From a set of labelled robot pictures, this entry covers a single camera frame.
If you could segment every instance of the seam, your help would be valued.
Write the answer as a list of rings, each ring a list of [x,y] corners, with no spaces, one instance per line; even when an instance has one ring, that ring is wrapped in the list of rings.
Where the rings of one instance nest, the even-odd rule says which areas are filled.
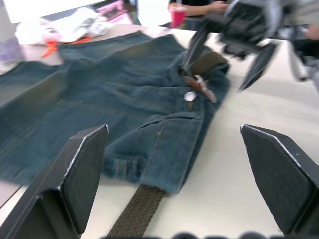
[[[170,49],[169,54],[175,56],[175,54],[173,54],[173,51],[176,51],[176,50],[185,51],[185,48],[177,41],[177,39],[175,38],[173,34],[168,34],[162,37],[166,37],[165,39],[169,43],[168,44]]]
[[[25,65],[25,61],[20,62],[18,65],[16,65],[13,69],[9,70],[8,72],[5,72],[4,74],[0,75],[0,83],[3,83],[5,79],[15,73],[18,73],[21,71],[21,68]]]
[[[123,93],[123,91],[121,91],[121,89],[125,90],[125,89],[128,89],[130,90],[129,88],[130,87],[134,87],[134,88],[138,88],[140,86],[133,86],[133,85],[125,85],[125,84],[114,84],[115,88],[118,90],[119,93],[121,94],[124,94],[126,96],[125,93]],[[149,87],[154,87],[154,88],[157,88],[157,89],[163,89],[164,87],[163,86],[150,86],[150,85],[141,85],[141,86],[149,86]],[[145,99],[142,99],[140,97],[134,97],[133,98],[135,101],[137,102],[141,102],[141,103],[144,103],[145,101],[148,100],[148,104],[149,106],[158,106],[158,107],[167,107],[165,104],[161,104],[161,102],[166,102],[166,101],[163,101],[163,100],[158,100],[158,101],[153,101],[153,102],[150,102],[149,101],[149,98],[145,98]]]
[[[86,43],[82,43],[82,44],[66,44],[66,45],[60,45],[59,46],[59,50],[60,49],[72,49],[72,48],[86,48],[86,47],[90,47],[90,46],[95,46],[95,45],[103,45],[106,42],[110,43],[110,42],[114,42],[117,41],[119,39],[123,39],[125,36],[125,38],[135,38],[138,36],[144,36],[147,37],[149,40],[151,40],[151,38],[145,34],[143,34],[141,31],[136,31],[136,32],[132,32],[129,33],[127,35],[121,35],[121,36],[116,36],[116,37],[111,37],[109,39],[105,39],[105,40],[100,40],[100,41],[92,41],[92,42],[86,42]]]
[[[138,173],[138,156],[136,156],[134,162],[132,162],[132,173],[134,174],[134,177]]]
[[[115,160],[115,177],[117,178],[119,175],[119,161]]]
[[[205,115],[206,112],[205,112],[205,107],[204,107],[204,101],[202,100],[202,98],[201,98],[201,108],[202,108],[203,114]],[[192,146],[191,150],[189,151],[189,154],[188,154],[188,157],[187,157],[188,160],[184,163],[184,169],[183,169],[183,173],[182,173],[182,177],[181,177],[182,180],[180,180],[180,182],[179,182],[178,190],[180,190],[182,185],[183,185],[183,181],[185,179],[185,174],[186,174],[186,171],[188,169],[189,162],[190,162],[191,157],[192,157],[192,155],[193,155],[193,153],[195,151],[195,147],[196,147],[196,144],[198,142],[198,137],[199,137],[200,131],[202,130],[202,127],[203,127],[203,124],[204,124],[204,119],[205,119],[205,117],[202,117],[201,123],[199,123],[198,127],[197,127],[196,137],[193,137],[193,146]]]
[[[47,111],[41,118],[39,118],[33,125],[24,130],[22,133],[18,134],[15,139],[8,143],[3,149],[0,150],[0,162],[6,158],[10,153],[12,153],[18,146],[24,143],[43,123],[44,119],[47,117],[48,113],[57,108],[59,102],[57,102],[49,111]]]
[[[80,102],[76,102],[76,101],[66,101],[66,100],[61,100],[60,105],[79,105],[82,106],[90,111],[93,112],[98,112],[98,113],[105,113],[105,114],[109,114],[110,112],[113,113],[123,113],[123,111],[117,111],[113,108],[107,108],[107,107],[103,107],[103,106],[95,106],[92,104],[88,104],[88,103],[80,103]],[[142,114],[134,114],[134,113],[130,113],[130,112],[125,112],[126,115],[130,115],[130,116],[137,116],[137,117],[141,117],[141,118],[146,118],[149,117],[149,115],[142,115]]]
[[[115,169],[115,166],[112,166],[112,165],[103,165],[103,168],[106,168],[106,169]]]
[[[127,167],[127,161],[124,160],[124,161],[123,161],[123,180],[124,180],[124,181],[126,180],[126,172],[127,172],[126,167]]]
[[[160,131],[163,132],[168,120],[163,120],[162,122],[163,122],[163,125],[161,126]],[[161,135],[157,135],[155,143],[154,143],[153,148],[152,148],[151,155],[150,155],[149,160],[148,160],[148,163],[146,164],[145,169],[144,169],[144,173],[146,173],[146,174],[149,173],[150,167],[154,165],[153,156],[155,155],[155,152],[157,152],[160,138],[161,138]]]

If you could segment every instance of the person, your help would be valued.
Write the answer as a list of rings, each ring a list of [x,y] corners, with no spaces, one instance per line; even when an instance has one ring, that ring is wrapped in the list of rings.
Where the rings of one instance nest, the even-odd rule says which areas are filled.
[[[183,7],[187,9],[186,16],[203,16],[213,11],[223,14],[228,4],[225,1],[210,0],[182,0]],[[177,0],[170,0],[168,10],[171,12],[173,7],[177,6]]]
[[[310,40],[319,41],[319,25],[309,25],[306,37]]]

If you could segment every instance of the denim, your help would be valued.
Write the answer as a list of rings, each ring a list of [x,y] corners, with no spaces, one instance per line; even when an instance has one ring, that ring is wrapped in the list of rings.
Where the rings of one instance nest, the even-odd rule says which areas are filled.
[[[228,65],[212,69],[203,77],[218,103],[197,92],[190,109],[184,52],[172,35],[136,32],[65,45],[61,66],[24,62],[0,77],[25,89],[0,104],[0,177],[28,184],[71,136],[107,124],[106,176],[178,193],[229,88]]]

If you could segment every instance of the white table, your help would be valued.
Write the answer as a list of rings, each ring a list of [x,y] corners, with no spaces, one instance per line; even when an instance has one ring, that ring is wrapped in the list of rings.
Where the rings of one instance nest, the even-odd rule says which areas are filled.
[[[151,37],[173,33],[184,47],[194,32],[116,25],[102,37],[111,38],[136,30]],[[291,137],[316,163],[319,163],[319,95],[312,82],[296,82],[289,70],[284,41],[267,73],[251,88],[237,89],[250,64],[230,59],[231,90],[216,114],[200,155],[181,193],[164,198],[145,235],[171,238],[178,232],[192,232],[199,237],[225,235],[235,238],[245,231],[278,235],[276,225],[264,202],[250,168],[240,125],[269,128]],[[207,45],[218,51],[215,35]],[[42,47],[26,47],[29,60],[39,60]],[[43,60],[60,63],[57,54]],[[0,224],[22,195],[22,188],[0,210]],[[101,177],[87,229],[82,239],[97,239],[107,234],[136,186]]]

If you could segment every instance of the stitching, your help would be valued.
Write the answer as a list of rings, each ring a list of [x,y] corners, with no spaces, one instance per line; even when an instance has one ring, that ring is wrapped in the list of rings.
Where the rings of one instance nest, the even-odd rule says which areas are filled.
[[[13,152],[18,146],[24,143],[43,123],[44,119],[47,117],[48,113],[57,108],[59,102],[46,112],[40,119],[38,119],[33,125],[24,130],[22,133],[18,134],[15,139],[8,143],[3,149],[0,150],[0,162],[6,158],[11,152]]]
[[[134,162],[132,162],[132,172],[134,176],[138,173],[138,156],[136,156]]]
[[[115,160],[114,163],[115,163],[115,177],[117,178],[119,175],[119,161]]]
[[[204,107],[204,101],[203,100],[201,100],[201,108],[202,108],[201,111],[205,114],[206,112],[205,112],[205,107]],[[181,177],[181,179],[183,179],[183,180],[181,180],[179,182],[179,185],[178,185],[178,188],[177,188],[178,190],[181,189],[181,187],[182,187],[182,184],[183,184],[183,181],[184,181],[184,178],[185,178],[185,174],[186,174],[187,168],[189,166],[189,162],[191,160],[191,157],[192,157],[192,155],[194,153],[195,146],[196,146],[197,141],[198,141],[199,133],[200,133],[202,127],[203,127],[203,123],[204,123],[204,117],[202,117],[201,123],[198,124],[196,137],[193,137],[194,141],[193,141],[193,146],[191,148],[192,150],[189,151],[189,154],[188,154],[188,157],[187,157],[188,160],[184,164],[184,169],[183,169],[183,173],[182,173],[182,177]]]
[[[127,89],[128,91],[130,90],[129,87],[140,87],[140,86],[149,86],[149,87],[154,87],[154,88],[158,88],[158,89],[163,89],[163,88],[164,88],[163,86],[151,86],[151,85],[143,85],[143,84],[141,84],[140,86],[139,86],[139,85],[134,86],[134,85],[125,85],[125,84],[114,84],[114,86],[117,87],[118,90],[121,90],[121,89],[125,90],[125,89]],[[142,102],[142,103],[144,103],[145,101],[147,101],[147,100],[149,100],[149,99],[147,99],[147,98],[142,99],[142,98],[134,97],[134,100],[137,101],[137,102]],[[161,103],[163,103],[163,102],[166,103],[167,101],[159,100],[159,101],[157,101],[157,102],[148,102],[148,103],[149,103],[150,106],[158,106],[158,107],[166,107],[166,108],[167,108],[167,105],[161,104]]]
[[[161,126],[160,131],[161,131],[161,132],[164,132],[164,129],[165,129],[165,127],[166,127],[166,124],[167,124],[168,120],[163,120],[162,122],[163,122],[163,125]],[[148,161],[148,163],[146,164],[145,169],[144,169],[144,172],[145,172],[146,174],[149,173],[150,167],[154,165],[153,156],[155,155],[155,152],[156,152],[157,149],[158,149],[158,145],[159,145],[160,138],[161,138],[161,135],[157,135],[156,141],[155,141],[155,143],[154,143],[154,145],[153,145],[153,148],[152,148],[151,155],[150,155],[150,157],[149,157],[149,161]]]
[[[82,44],[67,44],[67,45],[60,45],[59,49],[72,49],[72,48],[87,48],[89,46],[94,46],[94,45],[103,45],[106,42],[110,43],[110,42],[114,42],[117,41],[119,39],[123,39],[124,36],[126,38],[135,38],[135,37],[139,37],[139,36],[144,36],[144,37],[148,37],[149,40],[151,40],[151,38],[145,34],[143,34],[141,31],[136,31],[136,32],[132,32],[129,33],[127,35],[121,35],[121,36],[117,36],[117,37],[111,37],[109,39],[105,39],[105,40],[100,40],[100,41],[92,41],[92,42],[86,42],[86,43],[82,43]]]
[[[123,113],[123,111],[117,111],[113,108],[107,108],[107,107],[103,107],[103,106],[95,106],[92,104],[88,104],[88,103],[81,103],[81,102],[76,102],[76,101],[65,101],[65,100],[61,100],[61,105],[67,105],[67,104],[71,104],[71,105],[79,105],[82,106],[90,111],[93,112],[99,112],[99,113],[105,113],[108,114],[110,112],[113,113]],[[134,114],[134,113],[130,113],[130,112],[125,112],[126,115],[130,115],[130,116],[137,116],[137,117],[149,117],[149,115],[139,115],[139,114]]]
[[[126,173],[127,173],[127,161],[126,160],[124,160],[123,161],[123,180],[125,181],[125,179],[126,179]]]
[[[108,168],[108,169],[115,169],[114,165],[103,165],[103,168]]]

